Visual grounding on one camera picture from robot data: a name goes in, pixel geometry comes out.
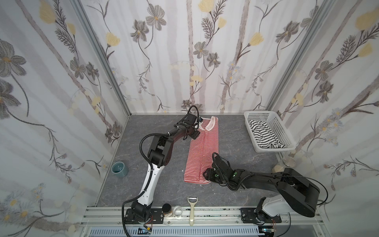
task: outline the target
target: black jar lid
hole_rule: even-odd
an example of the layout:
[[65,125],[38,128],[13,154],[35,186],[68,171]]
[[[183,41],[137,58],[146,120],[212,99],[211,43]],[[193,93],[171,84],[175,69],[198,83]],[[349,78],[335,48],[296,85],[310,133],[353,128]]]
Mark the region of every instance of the black jar lid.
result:
[[163,204],[162,211],[164,214],[167,214],[171,211],[171,205],[168,203]]

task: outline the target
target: mounting plate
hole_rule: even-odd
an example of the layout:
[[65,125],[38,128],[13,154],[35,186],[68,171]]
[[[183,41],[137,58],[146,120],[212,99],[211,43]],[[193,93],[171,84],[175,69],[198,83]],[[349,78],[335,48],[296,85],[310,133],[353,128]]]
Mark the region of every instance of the mounting plate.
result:
[[[254,217],[254,210],[255,208],[241,208],[241,220],[244,224],[246,223],[252,223],[252,224],[257,224],[257,221]],[[265,223],[273,223],[273,219],[275,223],[282,223],[282,219],[280,216],[274,216],[271,219],[266,219]]]
[[[153,224],[163,224],[164,215],[163,215],[162,208],[152,208],[151,214],[153,215]],[[125,223],[126,224],[140,224],[138,221],[135,220],[134,213],[132,209],[130,208],[126,210]]]

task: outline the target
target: white robotic arm segment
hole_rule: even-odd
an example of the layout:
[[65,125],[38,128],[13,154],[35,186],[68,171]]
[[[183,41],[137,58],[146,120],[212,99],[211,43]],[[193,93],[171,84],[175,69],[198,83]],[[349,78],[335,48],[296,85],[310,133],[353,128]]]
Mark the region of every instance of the white robotic arm segment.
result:
[[282,195],[277,195],[264,200],[262,204],[262,211],[264,211],[267,215],[274,217],[277,214],[293,212],[294,210],[290,207]]
[[[149,206],[153,202],[155,187],[157,186],[159,176],[161,175],[163,169],[164,166],[158,168],[156,164],[153,164],[153,175],[151,176],[150,184],[144,194],[137,199],[140,204]],[[144,187],[149,180],[150,172],[150,165],[147,165],[147,174],[140,193],[144,191]]]

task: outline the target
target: wall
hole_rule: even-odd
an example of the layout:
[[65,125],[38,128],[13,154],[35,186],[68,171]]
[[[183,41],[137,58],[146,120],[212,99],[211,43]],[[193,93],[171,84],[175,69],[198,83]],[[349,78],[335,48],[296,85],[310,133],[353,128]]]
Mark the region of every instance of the wall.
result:
[[81,2],[132,113],[264,109],[322,3]]
[[0,22],[1,235],[77,236],[126,116],[68,1],[1,1]]
[[338,0],[273,109],[298,142],[296,169],[328,188],[333,237],[377,236],[378,7]]

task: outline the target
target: white collar trim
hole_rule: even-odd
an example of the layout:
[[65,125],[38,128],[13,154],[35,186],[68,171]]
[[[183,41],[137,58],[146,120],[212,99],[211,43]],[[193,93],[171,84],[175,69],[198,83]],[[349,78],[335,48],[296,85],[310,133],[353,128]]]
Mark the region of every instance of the white collar trim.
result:
[[208,125],[205,127],[205,129],[201,126],[201,124],[202,124],[202,122],[201,122],[199,125],[199,129],[203,130],[203,131],[204,130],[207,130],[207,131],[212,130],[216,124],[216,117],[212,116],[210,119],[209,118],[202,118],[202,119],[204,119],[204,120],[206,119],[206,120],[210,120],[210,121],[209,121]]

